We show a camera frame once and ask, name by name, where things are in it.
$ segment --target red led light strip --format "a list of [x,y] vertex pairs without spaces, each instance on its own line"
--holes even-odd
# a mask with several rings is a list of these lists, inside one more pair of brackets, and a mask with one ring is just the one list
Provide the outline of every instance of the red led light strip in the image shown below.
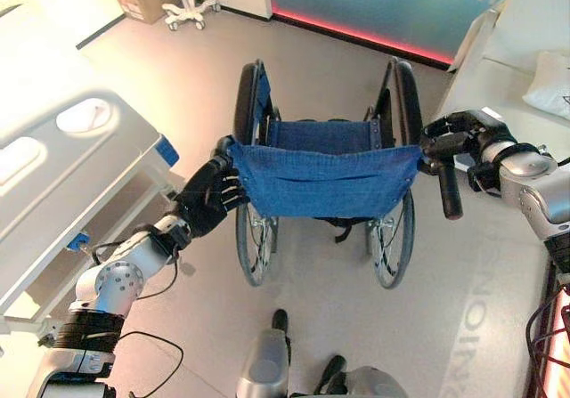
[[[553,330],[564,328],[560,311],[562,307],[567,305],[570,305],[570,296],[562,292],[556,304],[556,319]],[[550,356],[557,360],[570,361],[570,343],[567,334],[560,333],[552,338]],[[546,366],[544,389],[549,398],[570,398],[570,370],[554,362],[549,362]]]
[[395,48],[400,51],[406,51],[407,53],[413,53],[415,55],[429,58],[430,60],[440,61],[447,64],[451,64],[453,62],[453,58],[450,58],[442,53],[434,53],[426,49],[418,48],[417,46],[414,45],[408,45],[402,42],[395,42],[393,40],[389,40],[372,33],[368,33],[361,30],[355,30],[353,28],[340,26],[338,24],[332,24],[330,22],[307,17],[306,15],[301,15],[296,12],[283,11],[281,8],[275,5],[273,6],[273,13],[276,13],[285,18],[290,18],[292,20],[297,20],[304,22],[306,24],[311,24],[315,27],[325,28],[327,30],[336,31],[338,33],[343,33],[345,35],[349,35],[352,37],[358,37],[359,39],[367,40],[375,44],[388,46],[390,48]]

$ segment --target gray floor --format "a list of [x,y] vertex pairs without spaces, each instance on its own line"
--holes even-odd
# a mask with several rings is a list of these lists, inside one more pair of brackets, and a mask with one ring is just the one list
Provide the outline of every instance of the gray floor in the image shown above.
[[[228,12],[170,32],[124,20],[82,51],[181,154],[174,172],[190,177],[232,115],[242,65],[262,58],[272,97],[287,119],[359,120],[377,96],[389,57],[281,23]],[[449,77],[413,65],[425,119]],[[417,235],[400,288],[375,281],[363,229],[338,232],[311,219],[283,219],[279,257],[262,288],[242,278],[233,214],[183,252],[183,274],[164,296],[137,303],[126,323],[174,340],[181,371],[156,396],[233,397],[248,344],[273,311],[290,315],[291,391],[312,389],[324,364],[342,353],[349,368],[390,372],[410,397],[521,396],[524,325],[536,306],[544,254],[525,219],[464,190],[465,217],[447,222],[436,179],[413,186]],[[162,272],[151,282],[170,280]],[[110,383],[119,396],[144,394],[175,364],[176,351],[134,337],[118,345]]]

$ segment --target white pillow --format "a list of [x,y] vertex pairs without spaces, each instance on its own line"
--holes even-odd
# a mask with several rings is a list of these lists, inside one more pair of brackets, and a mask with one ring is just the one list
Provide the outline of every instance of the white pillow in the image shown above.
[[536,109],[570,120],[570,57],[540,53],[534,81],[523,100]]

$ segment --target wheelchair tire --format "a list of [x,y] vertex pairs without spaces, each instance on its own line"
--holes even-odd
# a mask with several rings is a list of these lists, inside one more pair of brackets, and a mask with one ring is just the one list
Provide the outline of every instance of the wheelchair tire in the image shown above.
[[411,190],[381,220],[367,224],[367,248],[380,285],[395,288],[410,263],[415,233],[415,211]]
[[263,218],[251,204],[236,210],[236,241],[241,269],[252,287],[263,284],[277,250],[278,217]]

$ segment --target black cable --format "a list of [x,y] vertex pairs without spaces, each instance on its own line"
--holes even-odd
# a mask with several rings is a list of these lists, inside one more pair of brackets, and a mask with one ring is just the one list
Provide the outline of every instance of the black cable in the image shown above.
[[172,278],[170,283],[166,287],[164,287],[162,290],[160,290],[159,292],[149,294],[148,296],[140,296],[137,298],[137,300],[144,300],[145,298],[151,298],[151,297],[159,296],[162,293],[166,293],[167,291],[169,291],[172,288],[172,286],[175,285],[176,279],[178,278],[178,247],[174,247],[173,257],[175,258],[175,262],[174,262],[175,276]]
[[570,369],[570,363],[569,362],[564,362],[561,360],[557,360],[556,358],[552,358],[550,355],[548,355],[547,353],[538,353],[538,356],[541,357],[541,359],[546,359],[549,360],[551,362],[554,362],[555,364],[561,365],[562,367],[565,367],[567,369]]
[[97,265],[101,264],[101,260],[99,260],[99,256],[97,255],[97,251],[99,251],[101,248],[118,247],[123,242],[125,241],[116,240],[115,242],[108,242],[105,244],[95,245],[93,248],[91,248],[91,258],[93,259],[94,263]]
[[566,332],[566,329],[556,329],[554,331],[551,331],[550,333],[546,333],[540,337],[537,337],[535,340],[533,340],[533,346],[534,346],[534,348],[536,348],[536,345],[538,343],[546,340],[547,338],[552,337],[552,336],[556,336],[557,334],[565,333],[565,332]]
[[569,157],[569,158],[566,158],[566,159],[564,159],[564,160],[561,160],[560,162],[558,162],[558,166],[559,166],[559,167],[563,167],[563,166],[566,165],[566,164],[570,164],[570,157]]
[[536,320],[536,318],[538,318],[538,315],[540,315],[542,312],[544,312],[547,308],[549,308],[552,305],[552,303],[557,299],[562,289],[563,289],[562,287],[559,287],[556,290],[556,292],[552,294],[552,296],[548,297],[545,300],[545,302],[542,305],[540,305],[539,308],[531,315],[531,317],[528,319],[528,322],[526,323],[526,329],[525,329],[526,347],[531,357],[531,364],[533,365],[534,368],[533,371],[537,382],[537,389],[540,388],[540,393],[543,398],[548,398],[548,396],[546,395],[546,392],[544,392],[544,387],[543,387],[544,383],[542,382],[542,376],[540,372],[538,359],[536,358],[536,354],[534,353],[533,340],[531,339],[531,329],[533,328],[534,321]]
[[128,396],[129,398],[148,398],[149,396],[151,396],[152,394],[154,394],[155,392],[157,392],[162,386],[164,386],[164,384],[170,380],[170,378],[178,371],[178,369],[180,368],[180,366],[182,365],[182,361],[184,359],[184,350],[182,349],[182,347],[180,347],[179,345],[177,345],[176,343],[171,342],[170,340],[167,340],[163,337],[159,337],[159,336],[155,336],[154,334],[150,334],[150,333],[145,333],[143,331],[131,331],[129,333],[126,333],[125,335],[119,337],[119,340],[122,340],[125,337],[129,337],[133,334],[139,334],[141,336],[146,336],[146,337],[151,337],[154,338],[156,340],[160,340],[161,342],[167,343],[173,347],[175,347],[176,349],[178,349],[178,351],[180,352],[180,360],[178,361],[178,363],[176,364],[176,367],[174,370],[172,370],[172,372],[168,375],[167,378],[165,378],[162,383],[160,383],[160,385],[158,385],[157,387],[155,387],[154,389],[152,389],[150,392],[148,392],[146,395],[143,396],[137,396],[133,393],[133,391],[129,391]]

